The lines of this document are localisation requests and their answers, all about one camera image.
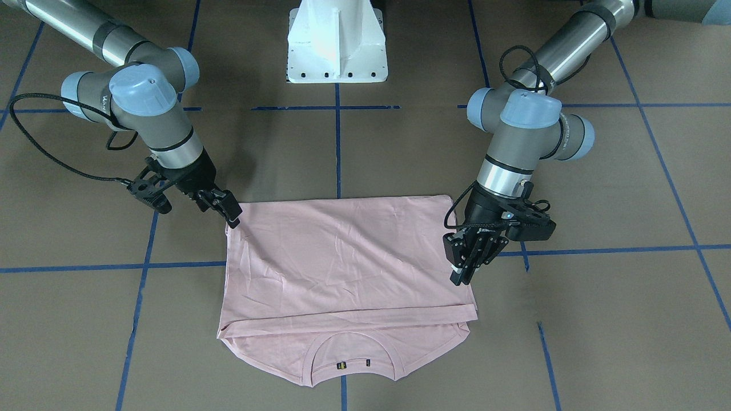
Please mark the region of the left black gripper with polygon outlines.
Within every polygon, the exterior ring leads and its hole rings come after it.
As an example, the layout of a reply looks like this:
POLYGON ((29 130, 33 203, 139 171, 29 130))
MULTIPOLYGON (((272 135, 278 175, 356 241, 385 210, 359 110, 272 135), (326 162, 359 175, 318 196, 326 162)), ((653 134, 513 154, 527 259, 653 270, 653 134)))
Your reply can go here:
POLYGON ((452 266, 452 284, 468 285, 481 266, 498 256, 509 240, 504 236, 515 221, 513 213, 502 208, 500 198, 474 180, 459 200, 468 195, 464 221, 457 232, 442 236, 445 255, 452 266))

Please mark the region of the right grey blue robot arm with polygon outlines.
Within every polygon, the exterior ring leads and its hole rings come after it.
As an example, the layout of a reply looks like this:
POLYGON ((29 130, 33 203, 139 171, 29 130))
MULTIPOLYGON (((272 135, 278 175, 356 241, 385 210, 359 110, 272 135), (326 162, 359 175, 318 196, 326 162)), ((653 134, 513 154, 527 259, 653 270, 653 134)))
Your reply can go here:
POLYGON ((166 189, 177 187, 201 211, 212 209, 235 228, 241 208, 229 190, 217 187, 212 163, 178 101, 198 83, 199 65, 181 47, 163 49, 125 23, 86 1, 8 1, 55 28, 112 65, 107 72, 75 72, 57 100, 71 114, 130 131, 151 155, 135 179, 113 180, 157 213, 171 211, 166 189))

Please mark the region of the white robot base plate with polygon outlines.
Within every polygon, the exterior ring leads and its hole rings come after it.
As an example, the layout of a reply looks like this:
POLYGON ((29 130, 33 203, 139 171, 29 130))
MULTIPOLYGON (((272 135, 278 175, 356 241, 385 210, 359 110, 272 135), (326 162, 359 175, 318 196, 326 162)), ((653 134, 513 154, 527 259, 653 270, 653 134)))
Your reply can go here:
POLYGON ((302 1, 289 12, 287 81, 381 83, 389 76, 382 10, 371 1, 302 1))

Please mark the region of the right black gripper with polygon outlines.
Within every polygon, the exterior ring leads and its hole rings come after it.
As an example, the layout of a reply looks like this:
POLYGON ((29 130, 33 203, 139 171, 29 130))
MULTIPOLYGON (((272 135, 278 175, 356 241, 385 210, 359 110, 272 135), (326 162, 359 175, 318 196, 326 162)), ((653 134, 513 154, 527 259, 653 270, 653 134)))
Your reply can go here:
POLYGON ((198 202, 201 212, 214 210, 226 221, 229 228, 239 226, 242 213, 240 204, 232 192, 220 190, 216 185, 216 167, 208 151, 203 150, 196 161, 183 168, 163 167, 157 159, 154 159, 153 165, 157 174, 172 180, 178 190, 198 202))

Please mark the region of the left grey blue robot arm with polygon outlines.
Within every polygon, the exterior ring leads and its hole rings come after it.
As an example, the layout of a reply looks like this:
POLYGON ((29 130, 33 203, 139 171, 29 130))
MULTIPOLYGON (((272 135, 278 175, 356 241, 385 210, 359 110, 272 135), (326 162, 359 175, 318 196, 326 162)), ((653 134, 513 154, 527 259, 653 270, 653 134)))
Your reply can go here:
POLYGON ((596 138, 592 123, 565 114, 552 93, 639 15, 723 26, 729 24, 729 2, 590 1, 540 49, 515 45, 505 50, 499 60, 501 86, 473 93, 467 119, 492 138, 478 176, 463 193, 464 222, 444 224, 452 284, 469 284, 510 241, 550 239, 556 229, 550 203, 529 198, 533 172, 541 160, 582 158, 596 138))

